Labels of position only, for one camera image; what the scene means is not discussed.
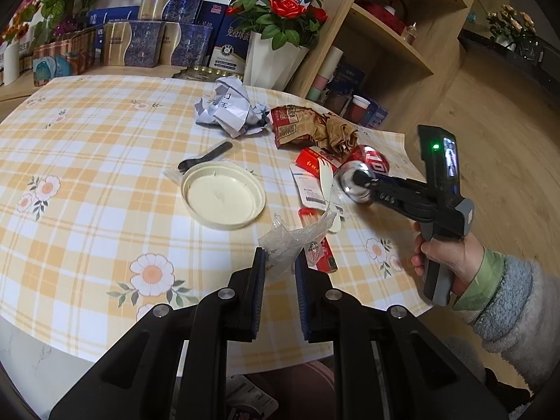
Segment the person's right hand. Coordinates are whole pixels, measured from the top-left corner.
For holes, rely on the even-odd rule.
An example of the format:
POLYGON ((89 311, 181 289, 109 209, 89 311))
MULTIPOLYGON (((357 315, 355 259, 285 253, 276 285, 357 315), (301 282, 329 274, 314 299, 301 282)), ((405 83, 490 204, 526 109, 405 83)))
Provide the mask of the person's right hand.
POLYGON ((419 277, 424 275, 424 259, 439 262, 455 274, 452 291, 460 297, 469 287, 480 270, 484 257, 484 247, 472 233, 462 240, 426 242, 419 233, 415 239, 415 253, 412 266, 419 277))

